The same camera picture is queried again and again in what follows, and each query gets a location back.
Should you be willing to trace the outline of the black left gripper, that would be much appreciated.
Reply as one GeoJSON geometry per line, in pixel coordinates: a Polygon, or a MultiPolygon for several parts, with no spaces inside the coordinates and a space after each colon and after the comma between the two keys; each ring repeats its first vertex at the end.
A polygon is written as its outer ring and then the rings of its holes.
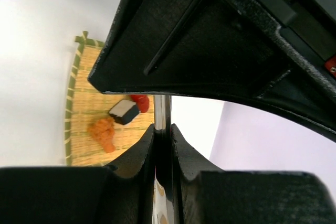
{"type": "Polygon", "coordinates": [[[101,93],[252,106],[335,140],[335,0],[121,0],[101,93]]]}

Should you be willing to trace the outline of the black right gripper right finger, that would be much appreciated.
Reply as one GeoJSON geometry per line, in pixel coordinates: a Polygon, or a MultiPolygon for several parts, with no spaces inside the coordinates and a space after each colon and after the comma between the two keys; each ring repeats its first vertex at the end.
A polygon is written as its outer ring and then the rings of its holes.
{"type": "Polygon", "coordinates": [[[172,125],[173,184],[180,223],[335,223],[326,186],[310,173],[225,171],[172,125]]]}

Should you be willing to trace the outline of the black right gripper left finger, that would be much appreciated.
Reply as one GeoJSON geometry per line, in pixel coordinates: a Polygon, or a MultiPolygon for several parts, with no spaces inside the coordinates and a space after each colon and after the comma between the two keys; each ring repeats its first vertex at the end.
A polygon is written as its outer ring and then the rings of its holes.
{"type": "Polygon", "coordinates": [[[1,169],[1,223],[151,223],[154,127],[93,167],[1,169]]]}

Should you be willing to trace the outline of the metal tongs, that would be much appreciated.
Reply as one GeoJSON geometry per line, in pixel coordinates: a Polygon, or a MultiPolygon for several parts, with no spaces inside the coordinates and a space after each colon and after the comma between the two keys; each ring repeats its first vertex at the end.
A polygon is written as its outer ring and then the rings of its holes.
{"type": "Polygon", "coordinates": [[[167,220],[175,223],[172,182],[171,96],[154,96],[156,177],[164,188],[167,220]]]}

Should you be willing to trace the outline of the black white rice block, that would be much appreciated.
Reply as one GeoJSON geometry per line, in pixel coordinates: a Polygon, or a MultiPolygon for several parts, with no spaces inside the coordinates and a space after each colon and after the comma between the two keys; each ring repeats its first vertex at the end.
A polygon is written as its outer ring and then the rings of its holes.
{"type": "Polygon", "coordinates": [[[113,106],[109,115],[116,123],[127,125],[140,113],[137,104],[133,101],[122,99],[115,106],[113,106]]]}

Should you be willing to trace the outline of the red sausage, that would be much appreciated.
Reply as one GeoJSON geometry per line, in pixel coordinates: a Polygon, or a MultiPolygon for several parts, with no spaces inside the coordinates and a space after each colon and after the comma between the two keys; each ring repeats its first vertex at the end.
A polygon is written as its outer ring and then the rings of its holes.
{"type": "Polygon", "coordinates": [[[146,94],[132,94],[130,95],[133,102],[135,102],[141,113],[146,113],[149,109],[149,97],[146,94]]]}

